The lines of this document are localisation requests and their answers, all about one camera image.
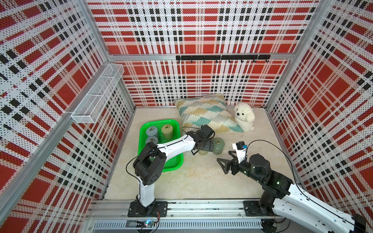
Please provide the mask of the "grey-green tea canister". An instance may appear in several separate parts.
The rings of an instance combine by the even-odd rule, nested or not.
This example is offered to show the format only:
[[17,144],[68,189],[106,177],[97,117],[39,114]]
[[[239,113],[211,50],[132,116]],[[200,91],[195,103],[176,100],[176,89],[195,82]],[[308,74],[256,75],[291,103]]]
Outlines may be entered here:
[[225,147],[224,140],[221,139],[221,138],[215,138],[215,139],[213,139],[212,144],[213,144],[212,152],[215,155],[222,154],[222,152],[224,150],[224,147]]

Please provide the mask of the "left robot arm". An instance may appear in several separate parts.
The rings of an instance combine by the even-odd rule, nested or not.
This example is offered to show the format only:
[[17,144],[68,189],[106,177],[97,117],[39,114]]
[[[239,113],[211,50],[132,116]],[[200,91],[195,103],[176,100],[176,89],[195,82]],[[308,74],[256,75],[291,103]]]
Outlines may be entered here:
[[142,207],[155,202],[155,182],[160,178],[165,164],[172,158],[187,152],[204,149],[215,136],[215,131],[203,125],[196,131],[189,131],[173,141],[155,144],[149,142],[133,163],[135,175],[139,180],[138,200]]

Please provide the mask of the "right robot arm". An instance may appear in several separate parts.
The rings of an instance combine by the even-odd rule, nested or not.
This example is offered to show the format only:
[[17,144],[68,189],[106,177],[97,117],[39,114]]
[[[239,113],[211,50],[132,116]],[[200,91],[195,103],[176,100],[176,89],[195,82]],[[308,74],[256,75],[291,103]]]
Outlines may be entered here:
[[315,233],[365,233],[365,217],[350,215],[300,188],[292,179],[271,169],[260,154],[246,157],[244,150],[230,151],[231,160],[218,158],[225,174],[243,173],[263,189],[259,206],[264,215],[285,217]]

